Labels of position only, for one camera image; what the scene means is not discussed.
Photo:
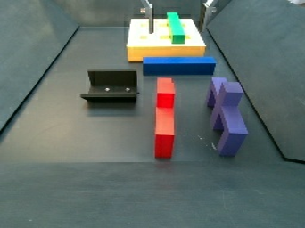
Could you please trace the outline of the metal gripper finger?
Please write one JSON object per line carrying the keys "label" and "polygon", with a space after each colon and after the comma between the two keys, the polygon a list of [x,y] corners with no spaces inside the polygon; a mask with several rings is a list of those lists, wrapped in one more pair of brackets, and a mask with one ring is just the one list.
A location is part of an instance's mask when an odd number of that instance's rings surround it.
{"label": "metal gripper finger", "polygon": [[218,3],[218,0],[208,0],[202,6],[204,6],[204,21],[202,21],[202,28],[206,29],[208,23],[210,21],[210,18],[213,14],[217,11],[216,5]]}
{"label": "metal gripper finger", "polygon": [[154,33],[154,5],[149,0],[141,0],[144,7],[141,8],[141,13],[146,15],[149,19],[149,33]]}

